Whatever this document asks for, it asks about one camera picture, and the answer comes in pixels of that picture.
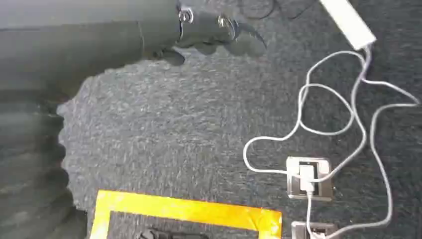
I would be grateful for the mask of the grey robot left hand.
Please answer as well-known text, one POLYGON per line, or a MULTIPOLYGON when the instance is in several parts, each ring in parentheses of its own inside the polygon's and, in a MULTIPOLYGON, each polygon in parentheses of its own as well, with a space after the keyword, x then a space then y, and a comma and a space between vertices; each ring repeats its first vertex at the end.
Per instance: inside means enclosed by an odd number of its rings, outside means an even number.
POLYGON ((142 59, 182 65, 177 47, 210 55, 219 46, 233 55, 266 49, 249 24, 178 0, 3 0, 0 99, 62 103, 108 69, 142 59))

